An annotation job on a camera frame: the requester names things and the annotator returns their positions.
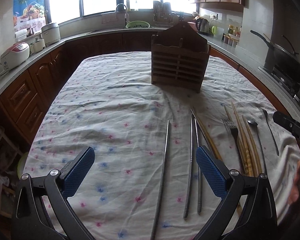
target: floral tablecloth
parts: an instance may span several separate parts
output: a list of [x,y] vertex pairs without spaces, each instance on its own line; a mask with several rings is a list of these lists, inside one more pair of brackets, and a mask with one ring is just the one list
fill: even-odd
[[[203,179],[203,206],[197,214],[198,168],[190,211],[183,219],[189,157],[190,107],[206,125],[226,166],[239,169],[234,140],[222,118],[233,101],[239,115],[255,118],[266,156],[279,220],[300,150],[293,136],[274,124],[274,107],[244,76],[220,58],[210,57],[201,92],[151,84],[151,53],[128,52],[84,60],[52,103],[35,137],[24,172],[44,176],[61,169],[85,146],[95,150],[95,163],[72,208],[96,239],[149,239],[157,204],[166,123],[172,123],[167,174],[156,239],[192,239],[220,202]],[[277,157],[263,113],[277,141]],[[231,107],[228,108],[235,120]],[[43,197],[56,229],[62,232],[48,198]],[[226,229],[231,230],[237,213]]]

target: blue gripper pad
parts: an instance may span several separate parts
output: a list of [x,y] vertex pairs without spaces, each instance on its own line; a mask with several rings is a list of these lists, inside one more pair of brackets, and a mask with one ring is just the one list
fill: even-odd
[[61,170],[63,180],[61,194],[64,198],[72,197],[79,188],[95,160],[95,153],[91,147],[82,150],[77,157],[69,161]]
[[223,199],[228,193],[226,190],[226,179],[206,153],[207,150],[199,147],[195,158],[213,193]]

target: frying pan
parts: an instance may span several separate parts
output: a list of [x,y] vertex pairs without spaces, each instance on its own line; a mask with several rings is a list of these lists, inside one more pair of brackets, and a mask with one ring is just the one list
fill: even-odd
[[290,41],[284,35],[282,35],[282,37],[284,37],[289,42],[290,46],[293,49],[293,53],[286,51],[278,44],[268,42],[266,38],[263,37],[260,33],[257,33],[253,30],[250,30],[250,32],[261,38],[267,44],[269,49],[273,50],[276,65],[291,79],[293,79],[297,83],[300,83],[300,63],[296,58],[296,55],[298,53],[295,52]]

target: poster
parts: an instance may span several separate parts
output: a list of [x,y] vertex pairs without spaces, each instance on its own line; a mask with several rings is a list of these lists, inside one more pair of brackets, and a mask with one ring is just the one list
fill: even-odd
[[46,25],[44,0],[13,0],[14,31],[33,28],[35,32]]

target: kitchen counter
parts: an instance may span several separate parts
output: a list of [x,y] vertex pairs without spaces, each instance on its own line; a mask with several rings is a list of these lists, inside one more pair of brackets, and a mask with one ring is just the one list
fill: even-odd
[[[14,68],[13,70],[7,72],[5,75],[1,76],[0,95],[21,73],[23,73],[23,71],[25,71],[33,63],[41,59],[43,56],[50,53],[54,49],[60,47],[61,45],[65,44],[66,42],[78,40],[81,38],[110,34],[110,33],[144,32],[144,31],[153,32],[153,31],[162,31],[165,29],[167,29],[167,27],[155,27],[155,28],[148,28],[148,29],[146,28],[114,29],[114,30],[97,31],[93,33],[91,32],[81,33],[74,36],[63,38],[61,39],[61,41],[46,47],[41,52],[31,55],[20,66]],[[240,51],[236,50],[234,47],[224,44],[222,41],[218,41],[211,36],[205,36],[205,35],[201,35],[201,36],[206,38],[208,44],[210,44],[213,48],[222,52],[232,60],[236,61],[247,71],[253,74],[256,78],[258,78],[279,99],[279,101],[287,109],[291,117],[296,119],[298,122],[300,122],[300,107],[298,106],[298,104],[271,77],[269,77],[260,69],[258,69],[259,67],[258,62],[248,57],[247,55],[240,53]]]

